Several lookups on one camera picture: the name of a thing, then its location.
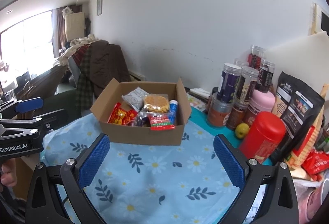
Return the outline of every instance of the human hand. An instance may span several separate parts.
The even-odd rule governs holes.
[[[1,166],[3,175],[1,175],[1,184],[7,187],[14,187],[17,184],[16,177],[16,161],[15,159],[9,159]],[[3,191],[3,186],[0,184],[0,192]]]

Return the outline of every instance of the window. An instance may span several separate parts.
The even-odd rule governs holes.
[[[27,70],[40,75],[52,67],[54,61],[51,12],[28,18],[0,36],[1,53],[9,71],[20,76]]]

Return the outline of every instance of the finger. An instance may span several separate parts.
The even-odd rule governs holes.
[[[17,184],[16,175],[13,173],[3,174],[1,176],[1,183],[8,187],[13,187]]]
[[[15,159],[9,159],[6,162],[4,162],[1,166],[1,170],[3,173],[10,173],[10,172],[16,172],[16,161]]]

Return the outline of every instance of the metal screw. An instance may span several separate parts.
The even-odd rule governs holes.
[[[37,169],[41,169],[41,168],[43,168],[43,163],[37,164]]]
[[[287,166],[287,164],[286,163],[280,163],[280,166],[283,168],[283,169],[287,169],[288,168],[288,166]]]
[[[249,164],[251,164],[251,165],[257,165],[257,160],[254,159],[254,158],[251,158],[251,159],[249,160]]]
[[[74,159],[70,158],[66,161],[67,165],[73,165],[74,164]]]

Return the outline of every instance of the blue gripper pad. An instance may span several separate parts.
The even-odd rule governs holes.
[[[43,100],[41,98],[32,99],[32,100],[26,100],[26,101],[21,101],[16,106],[16,112],[26,113],[26,112],[29,112],[29,111],[33,111],[33,110],[39,109],[42,106],[43,106]]]
[[[107,135],[104,135],[79,170],[78,183],[81,189],[92,183],[109,150],[110,139]]]
[[[246,183],[244,170],[235,159],[233,153],[226,146],[225,142],[219,136],[216,136],[213,140],[213,150],[218,156],[219,161],[222,163],[232,184],[242,190]]]

